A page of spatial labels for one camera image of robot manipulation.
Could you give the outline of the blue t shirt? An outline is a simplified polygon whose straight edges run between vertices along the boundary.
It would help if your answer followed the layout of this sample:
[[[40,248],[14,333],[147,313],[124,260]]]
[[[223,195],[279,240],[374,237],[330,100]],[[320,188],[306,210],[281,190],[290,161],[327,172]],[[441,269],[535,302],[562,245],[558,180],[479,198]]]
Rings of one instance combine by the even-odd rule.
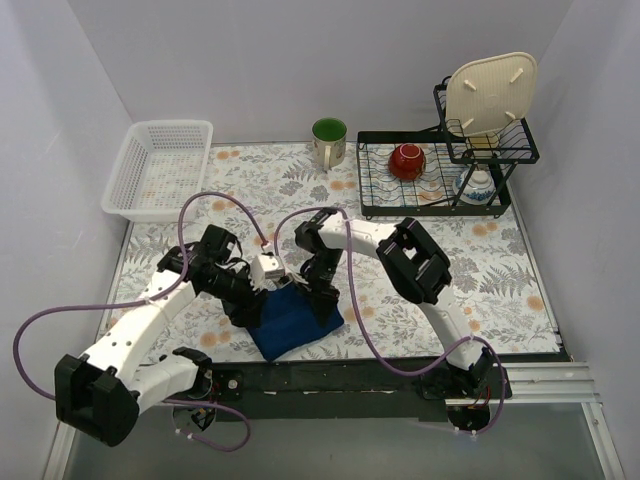
[[[344,325],[341,313],[334,307],[326,325],[320,326],[310,301],[294,287],[271,292],[260,320],[259,327],[247,331],[267,362],[321,340]]]

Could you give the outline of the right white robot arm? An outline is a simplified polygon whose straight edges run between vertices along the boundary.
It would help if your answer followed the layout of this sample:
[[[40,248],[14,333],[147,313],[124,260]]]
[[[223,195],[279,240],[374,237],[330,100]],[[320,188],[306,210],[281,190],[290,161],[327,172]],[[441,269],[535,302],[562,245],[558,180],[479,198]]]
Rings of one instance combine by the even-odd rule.
[[[315,208],[315,215],[295,229],[295,243],[312,255],[300,269],[298,289],[309,300],[315,322],[329,323],[339,292],[332,281],[343,254],[347,273],[353,276],[355,253],[378,260],[399,294],[415,304],[436,333],[444,353],[427,367],[403,371],[392,366],[375,349],[365,329],[365,343],[390,372],[406,378],[420,377],[444,362],[454,389],[464,397],[475,397],[489,384],[489,372],[496,368],[500,398],[507,393],[507,377],[500,359],[488,341],[473,334],[465,323],[451,288],[451,262],[436,241],[414,218],[398,223],[374,223],[348,219],[338,208]]]

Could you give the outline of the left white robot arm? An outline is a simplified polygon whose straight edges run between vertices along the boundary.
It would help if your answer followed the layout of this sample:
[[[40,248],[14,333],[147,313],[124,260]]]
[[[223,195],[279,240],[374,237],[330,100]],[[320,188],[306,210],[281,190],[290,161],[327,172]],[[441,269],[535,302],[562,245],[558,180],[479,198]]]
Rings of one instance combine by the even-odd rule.
[[[213,367],[204,353],[180,347],[156,364],[143,365],[148,350],[174,318],[205,292],[230,308],[243,326],[256,326],[267,298],[263,284],[280,275],[272,253],[246,263],[233,256],[239,244],[229,231],[210,225],[196,242],[171,248],[126,314],[80,356],[65,355],[54,369],[56,416],[94,439],[120,444],[138,417],[175,398],[204,407],[211,400]]]

